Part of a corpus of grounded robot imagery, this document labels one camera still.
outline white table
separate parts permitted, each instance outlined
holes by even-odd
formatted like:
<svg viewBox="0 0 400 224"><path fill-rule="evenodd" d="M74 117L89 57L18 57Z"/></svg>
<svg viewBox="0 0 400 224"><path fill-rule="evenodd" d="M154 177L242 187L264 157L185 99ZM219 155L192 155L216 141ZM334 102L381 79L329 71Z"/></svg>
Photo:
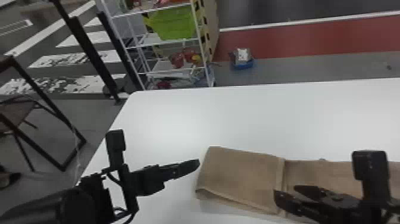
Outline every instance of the white table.
<svg viewBox="0 0 400 224"><path fill-rule="evenodd" d="M202 161L210 145L300 160L349 161L353 150L377 149L400 161L400 79L137 92L110 129L124 130L131 170ZM107 166L103 141L84 175ZM288 223L197 200L197 175L139 198L133 223ZM124 206L119 187L106 186Z"/></svg>

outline metal pole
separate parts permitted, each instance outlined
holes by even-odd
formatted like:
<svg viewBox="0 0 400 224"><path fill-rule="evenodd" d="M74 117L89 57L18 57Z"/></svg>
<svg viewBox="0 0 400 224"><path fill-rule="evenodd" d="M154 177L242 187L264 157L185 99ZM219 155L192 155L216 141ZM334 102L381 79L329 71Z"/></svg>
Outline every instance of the metal pole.
<svg viewBox="0 0 400 224"><path fill-rule="evenodd" d="M201 42L201 33L200 33L200 30L199 30L199 24L197 22L197 17L196 17L195 1L194 0L190 0L190 3L191 3L190 6L192 7L193 19L195 21L197 38L198 38L199 44L200 44L200 52L201 52L201 57L203 59L205 78L207 79L208 86L211 87L212 84L211 84L210 77L209 77L209 74L208 74L208 68L207 68L207 62L206 62L207 58L205 58L204 49L203 49L203 43Z"/></svg>
<svg viewBox="0 0 400 224"><path fill-rule="evenodd" d="M119 39L121 45L124 46L122 37L121 37L120 33L118 32L114 22L112 21L112 16L111 16L110 11L107 8L107 5L105 4L104 0L101 0L101 3L104 6L104 13L107 15L107 17L111 18L110 26L113 29L115 36ZM130 57L128 50L125 47L123 48L123 50L124 50L125 54L127 55L127 59L128 59L129 64L131 65L131 68L135 71L137 78L139 79L139 83L142 86L142 89L146 90L145 85L143 84L142 80L139 77L138 71L136 70L135 64L134 64L132 58Z"/></svg>
<svg viewBox="0 0 400 224"><path fill-rule="evenodd" d="M55 5L58 13L64 19L68 28L71 30L71 33L75 36L79 45L82 47L83 51L86 53L87 57L90 59L90 62L93 64L96 71L99 73L101 79L103 80L105 86L108 88L110 94L114 97L115 101L118 103L121 101L118 96L118 87L113 77L111 77L110 72L105 66L104 62L101 60L101 57L92 42L90 41L88 35L83 29L82 25L79 22L77 17L70 18L65 11L64 7L61 5L60 0L50 0Z"/></svg>
<svg viewBox="0 0 400 224"><path fill-rule="evenodd" d="M115 33L108 22L107 16L105 15L104 12L101 11L100 13L97 13L97 17L100 19L101 23L103 24L105 31L107 32L108 36L111 39L111 43L114 45L115 50L117 51L118 55L120 56L122 64L124 65L130 80L132 81L132 83L134 84L136 89L144 90L142 88L142 86L140 85L140 82L141 82L140 77L134 71L134 69L131 67L131 65L129 64L128 59L127 59L127 57L129 57L129 56L125 54L124 46L121 44L121 42L115 36Z"/></svg>

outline black metal stand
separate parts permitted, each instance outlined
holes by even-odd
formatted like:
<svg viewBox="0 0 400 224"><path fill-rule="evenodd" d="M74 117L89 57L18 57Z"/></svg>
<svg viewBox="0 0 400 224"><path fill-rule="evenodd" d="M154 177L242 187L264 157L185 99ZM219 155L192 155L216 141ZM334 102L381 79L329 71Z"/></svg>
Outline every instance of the black metal stand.
<svg viewBox="0 0 400 224"><path fill-rule="evenodd" d="M57 11L64 19L68 28L71 30L71 33L77 39L79 45L82 47L83 51L86 53L87 57L90 59L90 62L93 64L96 71L99 73L101 79L103 80L105 86L108 88L110 95L112 95L115 101L118 103L121 101L118 96L118 86L115 83L113 77L111 77L110 72L105 66L104 62L101 60L101 57L92 42L90 41L88 35L83 29L82 25L79 22L79 19L74 17L69 17L65 9L60 3L60 0L50 0L56 7Z"/></svg>
<svg viewBox="0 0 400 224"><path fill-rule="evenodd" d="M38 87L38 85L33 81L33 79L26 73L26 71L19 65L19 63L15 60L14 57L10 56L5 58L4 60L0 61L0 73L3 71L7 70L8 68L13 67L15 68L19 74L21 75L22 78L26 80L28 84L33 88L33 90L46 102L46 104L52 109L50 110L49 108L45 107L44 105L40 103L36 103L36 106L38 108L42 108L55 116L56 118L60 119L67 127L79 138L79 143L76 146L76 148L69 154L67 159L63 163L57 162L53 157L51 157L45 150L43 150L42 147L40 147L35 141L33 141L31 138L29 138L22 130L20 130L17 126L15 126L7 117L5 117L3 114L0 114L0 120L3 122L6 126L8 126L12 132L16 135L15 137L17 138L17 143L20 145L19 138L24 140L26 143L28 143L35 151L37 151L41 156L43 156L45 159L47 159L51 164L53 164L55 167L57 167L60 171L65 171L68 165L71 163L72 159L76 156L76 153L78 150L82 148L82 146L86 143L85 137L71 124L71 122L68 120L68 118L61 112L60 109L50 100L50 98ZM24 152L23 148L21 148L23 151L23 155L26 158L26 153ZM29 160L28 164L30 168L34 171L33 166Z"/></svg>
<svg viewBox="0 0 400 224"><path fill-rule="evenodd" d="M122 45L122 43L118 40L118 38L115 36L115 33L113 31L113 28L111 28L110 23L108 22L107 16L105 15L104 12L100 12L97 13L97 17L99 18L99 20L101 21L101 23L103 24L103 27L105 29L105 31L107 32L108 36L111 39L111 43L114 46L115 50L117 51L118 56L120 56L122 64L124 65L127 75L129 76L130 80L132 81L133 86L129 86L129 89L137 89L137 90L144 90L142 88L142 86L140 85L140 80L138 75L136 74L136 72L134 71L134 69L132 68L132 66L129 64L128 62L128 58L129 55L125 54L124 51L124 46Z"/></svg>

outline chair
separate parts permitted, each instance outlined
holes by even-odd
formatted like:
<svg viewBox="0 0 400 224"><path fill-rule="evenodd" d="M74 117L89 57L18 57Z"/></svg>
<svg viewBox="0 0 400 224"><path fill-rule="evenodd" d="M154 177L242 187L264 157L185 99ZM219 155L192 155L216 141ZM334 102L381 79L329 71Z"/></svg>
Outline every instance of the chair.
<svg viewBox="0 0 400 224"><path fill-rule="evenodd" d="M37 100L33 99L30 96L22 95L17 97L12 97L10 99L6 99L0 102L0 133L2 135L12 135L24 156L26 162L28 163L30 170L35 171L35 168L32 165L32 162L29 160L28 155L25 152L24 147L20 141L20 138L27 142L35 151L37 151L41 156L47 159L54 166L64 171L62 164L59 164L53 157L51 157L42 147L40 147L37 143L35 143L31 138L29 138L22 130L18 127L21 123L25 123L35 129L38 127L34 124L28 122L26 117L29 113L34 109L44 109L49 114L57 117L57 115L39 103Z"/></svg>
<svg viewBox="0 0 400 224"><path fill-rule="evenodd" d="M38 87L38 85L32 80L32 78L26 73L26 71L22 68L21 65L15 60L14 57L1 57L0 56L0 73L5 71L6 69L13 67L18 73L26 80L27 83L33 88L33 90L44 100L44 102L49 106L46 107L43 104L39 103L37 100L33 99L28 95L21 95L17 97L12 97L0 102L0 133L3 135L13 135L14 139L19 146L22 155L27 161L30 169L35 171L31 161L29 160L25 149L21 144L21 139L28 143L35 151L37 151L42 157L48 160L51 164L53 164L60 171L65 172L67 166L72 162L73 158L75 158L78 150L84 146L86 143L85 137L70 123L68 118L60 111L60 109L50 100L50 98ZM27 125L37 129L35 125L28 122L26 117L29 113L34 109L43 109L50 113L51 115L58 118L62 121L67 127L74 133L79 141L74 148L74 150L68 155L66 160L63 163L57 162L53 157L51 157L41 146L35 143L34 140L29 138L21 129L19 129L19 125L21 123L26 123Z"/></svg>

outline black frame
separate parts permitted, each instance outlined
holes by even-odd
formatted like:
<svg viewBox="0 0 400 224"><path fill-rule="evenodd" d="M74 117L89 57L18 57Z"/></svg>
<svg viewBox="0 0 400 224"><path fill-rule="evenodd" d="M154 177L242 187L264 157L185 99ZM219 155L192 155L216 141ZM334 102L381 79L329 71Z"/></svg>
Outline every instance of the black frame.
<svg viewBox="0 0 400 224"><path fill-rule="evenodd" d="M30 166L32 171L35 171L35 169L32 166L32 163L27 157L27 154L22 148L21 142L19 141L19 138L24 140L26 143L28 143L35 151L37 151L41 156L43 156L46 160L48 160L51 164L53 164L57 169L60 171L65 172L67 169L68 165L72 162L73 158L75 158L77 152L84 146L84 144L87 142L85 137L71 124L69 119L61 112L61 110L51 101L51 99L38 87L38 85L33 81L33 79L29 76L29 74L26 73L26 71L22 68L22 66L15 60L13 56L6 57L2 61L0 61L0 73L3 71L7 70L8 68L13 67L15 68L20 76L26 80L28 84L33 88L33 90L46 102L46 104L52 109L50 110L49 108L45 107L44 105L38 103L35 101L35 106L37 108L42 108L55 116L56 118L60 119L67 127L74 133L76 137L79 139L79 143L77 144L76 148L68 155L67 159L59 163L57 162L53 157L51 157L41 146L39 146L35 141L33 141L31 138L29 138L22 130L20 130L16 125L14 125L8 118L6 118L3 114L0 113L0 120L8 126L13 134L15 141L17 142L18 146L21 149L22 154L24 155L24 158L27 160L28 165Z"/></svg>
<svg viewBox="0 0 400 224"><path fill-rule="evenodd" d="M93 43L90 41L88 35L83 29L82 25L79 22L79 19L74 17L69 17L64 7L61 5L60 0L50 0L54 6L56 7L58 13L61 15L62 19L65 21L68 28L71 30L71 33L75 36L79 45L82 47L83 51L89 58L90 62L99 73L101 79L103 80L105 86L109 90L110 94L114 97L115 102L118 104L121 102L121 98L118 96L118 86L105 66L103 60L96 48L93 46Z"/></svg>

